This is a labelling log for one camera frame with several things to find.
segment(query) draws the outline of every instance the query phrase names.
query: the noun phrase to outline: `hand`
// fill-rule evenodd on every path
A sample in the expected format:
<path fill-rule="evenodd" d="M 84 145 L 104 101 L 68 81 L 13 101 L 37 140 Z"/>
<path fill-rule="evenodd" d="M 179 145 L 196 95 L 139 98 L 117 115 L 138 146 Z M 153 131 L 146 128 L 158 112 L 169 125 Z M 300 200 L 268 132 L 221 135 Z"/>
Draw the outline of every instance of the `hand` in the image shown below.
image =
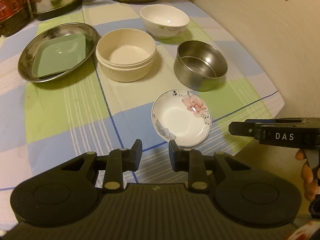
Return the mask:
<path fill-rule="evenodd" d="M 296 153 L 296 159 L 302 161 L 306 159 L 303 150 Z M 320 179 L 320 169 L 318 170 L 318 178 Z M 308 161 L 305 162 L 301 169 L 301 178 L 303 179 L 304 196 L 308 201 L 313 201 L 317 194 L 319 194 L 319 186 L 317 181 L 313 181 L 313 173 L 309 167 Z"/>

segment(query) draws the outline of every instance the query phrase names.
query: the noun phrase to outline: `checkered tablecloth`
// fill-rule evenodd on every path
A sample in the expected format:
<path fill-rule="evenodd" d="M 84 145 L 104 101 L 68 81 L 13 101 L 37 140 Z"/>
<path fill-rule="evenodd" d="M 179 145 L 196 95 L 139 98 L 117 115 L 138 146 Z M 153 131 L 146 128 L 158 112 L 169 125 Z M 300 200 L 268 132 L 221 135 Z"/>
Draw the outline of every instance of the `checkered tablecloth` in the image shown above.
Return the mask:
<path fill-rule="evenodd" d="M 272 118 L 284 102 L 255 60 L 215 20 L 188 0 L 159 0 L 190 17 L 187 31 L 167 40 L 156 39 L 157 58 L 151 72 L 132 83 L 109 80 L 93 60 L 58 81 L 32 84 L 17 71 L 24 47 L 39 33 L 59 24 L 85 22 L 102 36 L 119 28 L 144 30 L 139 11 L 144 5 L 112 0 L 84 0 L 82 8 L 44 22 L 33 21 L 9 38 L 0 38 L 0 230 L 15 223 L 10 194 L 20 182 L 87 151 L 107 155 L 119 147 L 143 143 L 139 170 L 126 172 L 126 182 L 186 181 L 174 173 L 168 145 L 155 132 L 151 107 L 167 90 L 187 89 L 173 73 L 179 43 L 196 39 L 221 51 L 228 62 L 227 81 L 199 92 L 212 115 L 207 139 L 195 148 L 203 154 L 224 151 L 235 155 L 249 138 L 228 134 L 231 121 Z M 97 185 L 101 184 L 100 174 Z"/>

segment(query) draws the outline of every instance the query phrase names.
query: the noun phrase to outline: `bottle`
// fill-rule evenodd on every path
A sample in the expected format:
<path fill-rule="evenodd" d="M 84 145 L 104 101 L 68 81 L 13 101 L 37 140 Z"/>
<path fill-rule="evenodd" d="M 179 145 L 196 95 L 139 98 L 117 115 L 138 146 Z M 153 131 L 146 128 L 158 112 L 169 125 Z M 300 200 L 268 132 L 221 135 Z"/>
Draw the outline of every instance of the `bottle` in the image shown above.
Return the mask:
<path fill-rule="evenodd" d="M 31 20 L 27 0 L 0 0 L 0 34 L 8 37 Z"/>

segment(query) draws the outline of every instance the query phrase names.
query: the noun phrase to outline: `beige plastic container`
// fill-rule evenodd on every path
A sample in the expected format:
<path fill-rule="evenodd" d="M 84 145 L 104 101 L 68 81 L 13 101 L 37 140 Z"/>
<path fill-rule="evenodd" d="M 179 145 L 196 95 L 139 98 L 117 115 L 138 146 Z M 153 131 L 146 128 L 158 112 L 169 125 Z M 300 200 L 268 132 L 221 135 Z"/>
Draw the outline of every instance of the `beige plastic container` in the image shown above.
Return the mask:
<path fill-rule="evenodd" d="M 153 38 L 136 29 L 109 32 L 99 40 L 96 48 L 97 59 L 103 66 L 123 69 L 146 65 L 155 54 Z"/>
<path fill-rule="evenodd" d="M 150 72 L 155 57 L 156 57 L 156 54 L 153 55 L 153 57 L 150 59 L 149 62 L 135 68 L 114 67 L 114 66 L 110 66 L 102 63 L 98 59 L 98 57 L 97 59 L 99 61 L 98 65 L 100 65 L 100 68 L 103 71 L 103 73 L 106 75 L 106 77 L 118 82 L 133 82 L 143 78 Z"/>

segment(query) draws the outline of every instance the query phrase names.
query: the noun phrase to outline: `small white saucer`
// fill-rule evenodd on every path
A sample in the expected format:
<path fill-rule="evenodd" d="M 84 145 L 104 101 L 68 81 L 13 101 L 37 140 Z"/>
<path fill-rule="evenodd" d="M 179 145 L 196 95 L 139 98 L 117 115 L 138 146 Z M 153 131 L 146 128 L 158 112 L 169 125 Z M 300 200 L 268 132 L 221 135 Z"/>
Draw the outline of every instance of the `small white saucer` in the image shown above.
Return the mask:
<path fill-rule="evenodd" d="M 191 147 L 202 142 L 211 129 L 211 114 L 204 101 L 186 90 L 169 90 L 154 102 L 153 127 L 165 141 Z"/>

